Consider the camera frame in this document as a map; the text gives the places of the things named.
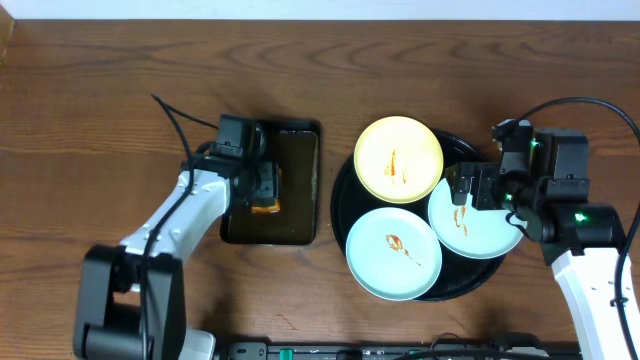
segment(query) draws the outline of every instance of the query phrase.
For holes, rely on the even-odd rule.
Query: plate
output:
[[[386,207],[364,214],[347,238],[347,263],[356,280],[387,300],[411,300],[436,282],[442,267],[438,237],[407,210]]]
[[[354,166],[364,187],[392,204],[422,199],[438,184],[442,148],[421,122],[391,116],[369,125],[356,144]]]
[[[469,143],[444,131],[432,129],[442,147],[444,167],[461,161],[486,161]],[[412,203],[393,205],[408,210],[428,222],[427,207],[430,195]],[[364,188],[354,169],[353,156],[346,159],[338,172],[331,195],[331,225],[336,242],[345,253],[347,236],[353,224],[371,210],[391,204],[373,196]],[[504,256],[490,260],[476,260],[460,256],[441,246],[442,270],[436,283],[414,300],[443,301],[473,291],[485,283],[500,267]]]
[[[456,254],[472,259],[491,259],[506,254],[522,238],[522,233],[505,220],[509,211],[478,211],[471,206],[473,196],[467,196],[464,206],[451,202],[446,179],[440,180],[429,200],[429,223],[440,241]],[[526,222],[511,219],[526,227]]]

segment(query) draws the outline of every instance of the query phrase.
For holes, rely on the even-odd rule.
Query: wood grain surface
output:
[[[358,135],[383,116],[420,119],[494,159],[490,126],[545,100],[597,96],[640,118],[639,59],[637,23],[20,21],[0,78],[0,358],[69,359],[85,252],[118,244],[175,185],[184,155],[151,92],[211,121],[277,115],[324,128],[315,241],[229,245],[214,224],[186,267],[191,325],[288,342],[506,330],[574,341],[535,244],[461,298],[383,301],[351,276],[329,199]],[[587,105],[532,120],[585,131],[591,200],[628,227],[640,152],[626,125]],[[184,128],[193,146],[215,137]]]

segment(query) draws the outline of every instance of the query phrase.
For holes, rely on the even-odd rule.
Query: white plate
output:
[[[364,214],[347,237],[347,263],[360,285],[387,300],[410,300],[433,286],[442,267],[436,234],[416,214],[380,208]]]
[[[472,259],[498,257],[518,245],[522,233],[505,221],[509,212],[478,211],[471,206],[472,199],[471,195],[467,196],[463,217],[463,207],[451,202],[447,180],[440,180],[431,193],[428,210],[429,223],[440,241],[451,251]],[[526,222],[515,216],[511,218],[511,222],[526,227]]]

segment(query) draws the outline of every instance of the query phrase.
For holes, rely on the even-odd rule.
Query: wire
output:
[[[176,131],[180,136],[180,140],[182,141],[182,145],[184,146],[184,151],[187,155],[187,163],[189,165],[189,183],[187,184],[187,187],[185,188],[182,195],[178,198],[178,200],[176,200],[176,202],[169,208],[169,210],[167,210],[167,212],[162,216],[162,218],[160,218],[160,221],[158,221],[158,224],[156,224],[156,226],[154,226],[153,229],[149,232],[149,239],[147,240],[147,243],[144,246],[144,252],[142,253],[142,262],[140,264],[140,280],[139,281],[140,281],[140,310],[141,310],[140,316],[142,321],[141,332],[142,332],[142,359],[143,360],[147,360],[147,357],[149,356],[149,350],[150,350],[149,349],[149,343],[150,343],[149,321],[148,321],[148,309],[147,309],[147,292],[148,292],[147,275],[148,275],[149,255],[151,254],[151,249],[153,248],[153,244],[157,240],[158,234],[160,233],[160,230],[162,229],[162,226],[164,225],[164,223],[167,222],[169,217],[171,217],[171,215],[176,211],[176,209],[180,206],[180,204],[182,204],[182,202],[189,196],[189,194],[191,194],[191,190],[193,189],[193,177],[195,172],[193,168],[194,166],[193,155],[191,154],[191,149],[189,148],[189,142],[187,141],[187,138],[184,135],[184,132],[182,132],[182,128],[180,127],[180,124],[178,124],[178,121],[176,121],[176,119],[171,114],[171,109],[169,108],[169,106],[165,104],[164,101],[162,101],[162,99],[160,99],[158,95],[151,94],[151,97],[153,97],[153,99],[157,101],[158,104],[160,104],[160,106],[162,106],[162,109],[167,114],[167,116],[169,117],[169,120],[171,120],[171,123],[176,128]]]
[[[438,337],[435,340],[433,340],[433,342],[431,343],[431,346],[429,346],[429,350],[435,349],[436,345],[438,345],[438,342],[440,340],[442,340],[442,338],[445,337],[445,336],[453,336],[458,340],[462,340],[462,338],[460,336],[458,336],[457,334],[450,333],[450,332],[442,333],[442,334],[438,335]],[[462,346],[464,346],[465,349],[467,348],[467,344],[462,344]],[[434,356],[433,358],[435,360],[440,360],[440,358],[437,357],[437,356]]]
[[[638,138],[638,144],[640,144],[640,129],[636,123],[631,119],[627,113],[625,113],[622,109],[615,106],[614,104],[590,97],[568,97],[561,98],[556,100],[548,101],[544,104],[538,105],[533,109],[526,112],[524,115],[520,116],[516,119],[516,123],[520,120],[524,120],[529,116],[535,114],[536,112],[548,108],[554,105],[560,104],[568,104],[568,103],[589,103],[596,104],[600,106],[604,106],[607,109],[618,114],[626,123],[629,125],[633,133]],[[618,256],[618,261],[616,263],[616,269],[614,272],[614,293],[615,298],[613,302],[616,304],[616,309],[618,311],[618,317],[620,318],[620,327],[622,328],[622,335],[624,336],[624,340],[627,343],[627,349],[629,350],[629,355],[632,360],[638,360],[638,354],[636,353],[636,349],[633,346],[633,339],[631,338],[631,331],[629,330],[629,322],[627,321],[627,315],[624,312],[624,303],[627,299],[622,296],[622,271],[624,269],[624,262],[627,259],[627,255],[629,255],[629,249],[631,248],[631,242],[633,241],[633,237],[636,234],[636,230],[638,230],[638,223],[640,223],[640,204],[638,204],[638,209],[636,210],[636,215],[633,217],[633,221],[631,223],[631,228],[629,229],[629,233],[627,234],[627,239],[625,241],[624,246],[620,250],[620,255]]]
[[[491,359],[512,359],[512,360],[551,360],[548,356],[519,354],[515,352],[505,352],[489,349],[449,349],[449,350],[426,350],[415,354],[402,355],[394,360],[418,360],[427,357],[449,356],[449,357],[470,357],[470,358],[491,358]]]
[[[210,122],[206,122],[206,121],[204,121],[204,120],[200,120],[200,119],[198,119],[198,118],[196,118],[196,117],[193,117],[193,116],[191,116],[191,115],[189,115],[189,114],[183,113],[182,111],[180,111],[180,110],[178,110],[178,109],[174,108],[173,106],[171,106],[171,105],[169,105],[169,104],[165,104],[164,102],[163,102],[163,104],[167,107],[167,109],[169,109],[169,110],[173,111],[174,113],[176,113],[176,114],[178,114],[178,115],[182,116],[182,117],[183,117],[183,118],[185,118],[185,119],[189,119],[189,120],[191,120],[191,121],[195,121],[195,122],[197,122],[198,124],[201,124],[201,125],[204,125],[204,126],[208,126],[208,127],[212,127],[212,128],[214,128],[214,129],[218,129],[218,125],[213,125],[213,124],[212,124],[212,123],[210,123]]]

